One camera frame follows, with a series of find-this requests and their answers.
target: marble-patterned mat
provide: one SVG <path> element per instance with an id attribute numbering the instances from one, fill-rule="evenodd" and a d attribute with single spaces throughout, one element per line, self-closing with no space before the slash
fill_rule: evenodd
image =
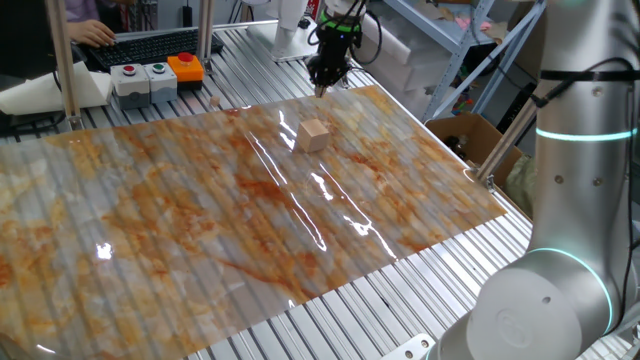
<path id="1" fill-rule="evenodd" d="M 3 146 L 0 334 L 174 360 L 502 214 L 375 86 Z"/>

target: orange button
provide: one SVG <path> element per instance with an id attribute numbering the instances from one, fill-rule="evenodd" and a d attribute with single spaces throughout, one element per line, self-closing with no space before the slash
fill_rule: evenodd
<path id="1" fill-rule="evenodd" d="M 204 79 L 204 69 L 198 61 L 198 58 L 186 53 L 191 56 L 191 61 L 186 60 L 186 56 L 182 53 L 178 56 L 169 56 L 167 62 L 173 72 L 176 73 L 176 77 L 178 78 L 178 82 L 186 82 L 186 81 L 202 81 Z"/>

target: robotic arm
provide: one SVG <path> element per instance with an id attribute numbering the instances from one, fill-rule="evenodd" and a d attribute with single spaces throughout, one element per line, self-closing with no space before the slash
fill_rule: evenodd
<path id="1" fill-rule="evenodd" d="M 630 0 L 549 5 L 531 243 L 428 360 L 573 360 L 637 301 L 628 193 L 636 10 Z"/>
<path id="2" fill-rule="evenodd" d="M 318 54 L 307 60 L 317 97 L 322 97 L 327 87 L 338 82 L 351 68 L 347 50 L 352 45 L 360 47 L 365 1 L 327 0 L 316 30 Z"/>

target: metal rail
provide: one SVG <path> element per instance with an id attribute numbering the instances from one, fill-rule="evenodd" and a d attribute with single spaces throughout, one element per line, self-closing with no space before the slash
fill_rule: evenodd
<path id="1" fill-rule="evenodd" d="M 246 28 L 214 27 L 225 48 L 212 56 L 215 73 L 205 77 L 202 90 L 181 92 L 177 101 L 149 108 L 123 111 L 112 101 L 109 106 L 83 109 L 84 125 L 89 129 L 127 126 L 313 96 L 304 63 L 273 62 L 270 54 L 247 36 Z M 348 84 L 360 87 L 376 82 L 363 72 L 351 72 Z M 209 104 L 212 95 L 221 99 L 216 108 Z M 53 129 L 0 138 L 0 144 L 59 132 Z M 508 201 L 495 196 L 506 215 L 293 307 L 186 359 L 370 360 L 382 358 L 417 334 L 440 337 L 473 307 L 488 277 L 521 256 L 528 245 L 531 223 Z M 629 348 L 628 343 L 610 336 L 581 359 L 621 358 Z"/>

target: wooden block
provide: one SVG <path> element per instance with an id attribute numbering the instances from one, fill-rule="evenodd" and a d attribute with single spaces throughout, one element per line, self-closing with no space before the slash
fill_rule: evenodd
<path id="1" fill-rule="evenodd" d="M 213 107 L 218 107 L 220 105 L 220 98 L 213 95 L 211 97 L 211 100 L 209 100 L 209 104 L 211 104 L 211 106 Z"/>
<path id="2" fill-rule="evenodd" d="M 304 121 L 298 126 L 296 142 L 308 153 L 322 150 L 329 143 L 329 130 L 318 119 Z"/>

